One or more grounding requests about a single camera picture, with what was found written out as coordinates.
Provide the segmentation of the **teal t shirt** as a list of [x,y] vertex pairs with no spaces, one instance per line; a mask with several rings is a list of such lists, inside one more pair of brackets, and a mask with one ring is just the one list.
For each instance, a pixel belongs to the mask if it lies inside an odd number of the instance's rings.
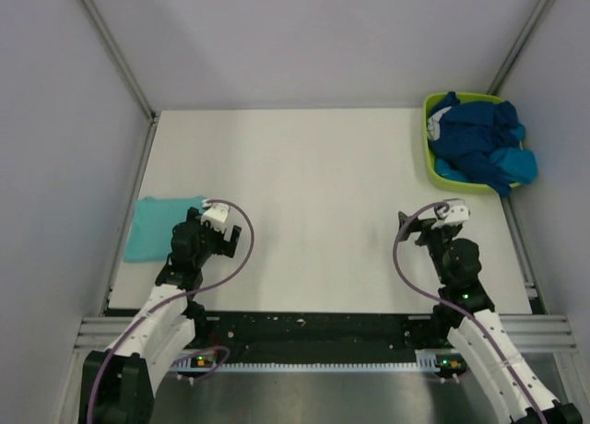
[[203,209],[203,196],[135,201],[130,233],[124,249],[126,263],[163,262],[171,251],[172,229],[186,220],[191,207]]

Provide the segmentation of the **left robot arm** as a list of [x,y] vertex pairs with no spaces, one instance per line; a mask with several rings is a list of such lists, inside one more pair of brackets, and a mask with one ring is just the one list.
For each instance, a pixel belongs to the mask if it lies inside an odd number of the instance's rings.
[[208,199],[202,208],[189,208],[172,228],[171,250],[143,307],[110,345],[90,351],[84,360],[78,422],[150,421],[160,384],[185,360],[182,350],[208,339],[205,309],[195,295],[208,289],[203,283],[207,260],[236,254],[242,229],[228,225],[235,207]]

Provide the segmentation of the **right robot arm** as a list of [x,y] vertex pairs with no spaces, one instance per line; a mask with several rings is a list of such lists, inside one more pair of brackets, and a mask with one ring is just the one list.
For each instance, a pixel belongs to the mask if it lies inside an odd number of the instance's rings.
[[[444,205],[445,215],[423,218],[399,213],[392,259],[406,286],[434,301],[430,332],[444,347],[452,346],[486,394],[500,423],[581,423],[576,405],[562,403],[541,382],[513,343],[495,305],[479,280],[478,245],[459,237],[466,209]],[[441,283],[437,293],[419,288],[404,274],[398,258],[401,242],[417,234],[418,247],[429,253]]]

